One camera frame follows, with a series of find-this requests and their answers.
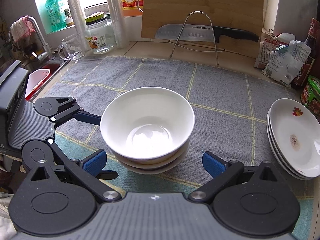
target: cooking wine bottle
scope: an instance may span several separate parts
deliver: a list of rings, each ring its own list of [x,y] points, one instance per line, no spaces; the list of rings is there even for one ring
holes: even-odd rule
[[[298,75],[292,80],[291,87],[294,89],[300,89],[303,87],[305,81],[308,78],[309,72],[312,68],[312,65],[316,58],[316,38],[318,35],[318,29],[320,27],[320,23],[312,18],[311,24],[308,32],[308,37],[306,41],[304,42],[308,47],[311,48],[311,53],[306,60],[306,62],[303,64],[302,68],[300,69]]]

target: black knife handle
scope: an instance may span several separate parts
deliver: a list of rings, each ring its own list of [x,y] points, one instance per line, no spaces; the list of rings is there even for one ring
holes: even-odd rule
[[[249,40],[255,42],[258,42],[260,39],[260,37],[257,34],[245,30],[225,28],[219,26],[214,26],[213,29],[217,43],[219,43],[221,35],[225,35],[238,40]]]

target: stack of plates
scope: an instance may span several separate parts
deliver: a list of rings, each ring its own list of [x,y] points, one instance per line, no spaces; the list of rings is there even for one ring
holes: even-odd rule
[[[114,99],[100,122],[103,139],[128,170],[158,174],[186,156],[195,114],[178,93],[159,87],[130,90]]]
[[[297,101],[276,100],[267,116],[271,150],[293,177],[308,180],[320,175],[320,124]]]

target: faucet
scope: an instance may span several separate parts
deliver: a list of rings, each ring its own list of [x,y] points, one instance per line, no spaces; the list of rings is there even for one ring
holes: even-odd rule
[[[36,22],[36,20],[33,18],[33,17],[30,17],[28,16],[27,17],[27,21],[31,22],[35,28],[35,31],[36,31],[36,34],[38,35],[39,37],[39,40],[42,44],[42,48],[44,50],[43,53],[37,55],[37,59],[40,61],[40,63],[44,62],[45,59],[48,58],[48,60],[50,59],[53,59],[53,55],[52,55],[52,52],[51,52],[51,49],[50,49],[50,46],[49,44],[44,40],[44,37],[39,29],[39,26]],[[8,40],[9,42],[11,41],[11,37],[12,37],[12,34],[11,34],[11,30],[9,30],[9,33],[8,33]]]

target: glass jar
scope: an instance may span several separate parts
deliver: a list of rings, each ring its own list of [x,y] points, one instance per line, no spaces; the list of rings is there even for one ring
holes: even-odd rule
[[[85,38],[94,54],[106,53],[116,47],[115,34],[110,20],[110,14],[94,13],[86,19]]]

